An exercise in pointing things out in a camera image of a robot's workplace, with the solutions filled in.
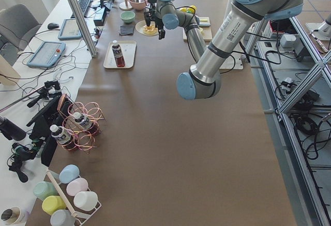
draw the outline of soda bottle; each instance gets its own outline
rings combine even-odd
[[[77,148],[77,146],[74,143],[73,136],[69,134],[68,130],[64,127],[57,126],[53,124],[50,127],[50,130],[52,132],[52,137],[63,146],[66,150],[74,150]]]
[[[75,112],[73,118],[84,131],[89,132],[91,135],[97,135],[100,133],[99,126],[92,122],[84,113]]]
[[[122,49],[121,49],[120,45],[117,43],[116,40],[113,41],[112,50],[113,50],[113,53],[114,53],[116,66],[117,67],[124,67],[125,66],[125,61],[124,61]]]

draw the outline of green bowl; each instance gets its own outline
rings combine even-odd
[[[121,13],[121,19],[125,23],[132,23],[135,17],[136,14],[133,11],[124,11]]]

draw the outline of bowl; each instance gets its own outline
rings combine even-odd
[[[135,17],[136,14],[133,11],[124,11],[121,13],[121,19],[125,23],[132,23]]]
[[[129,0],[129,3],[135,10],[143,10],[148,5],[147,0],[140,0],[140,2]]]

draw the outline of white bottle cap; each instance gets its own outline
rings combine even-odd
[[[79,113],[79,112],[75,112],[74,114],[73,114],[73,118],[74,119],[79,119],[79,118],[81,118],[81,113]]]
[[[55,124],[53,124],[51,127],[50,127],[50,130],[52,132],[57,132],[58,131],[58,126],[56,126]]]

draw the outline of cup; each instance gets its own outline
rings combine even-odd
[[[42,201],[44,201],[48,196],[57,195],[57,191],[55,190],[54,185],[46,181],[42,181],[36,184],[35,188],[33,189],[33,193]]]
[[[75,218],[66,209],[59,209],[51,216],[52,226],[74,226],[74,222]]]
[[[73,198],[73,204],[79,209],[90,211],[98,203],[98,195],[93,191],[80,191]]]
[[[65,209],[67,206],[60,196],[48,196],[42,203],[42,210],[52,215],[59,209]]]
[[[76,178],[67,185],[67,193],[70,196],[75,196],[80,191],[87,191],[88,183],[84,178]]]
[[[1,214],[1,220],[5,225],[24,223],[28,217],[29,212],[23,211],[17,206],[7,209]]]
[[[76,165],[67,165],[60,172],[59,179],[63,184],[68,184],[79,177],[79,168]]]

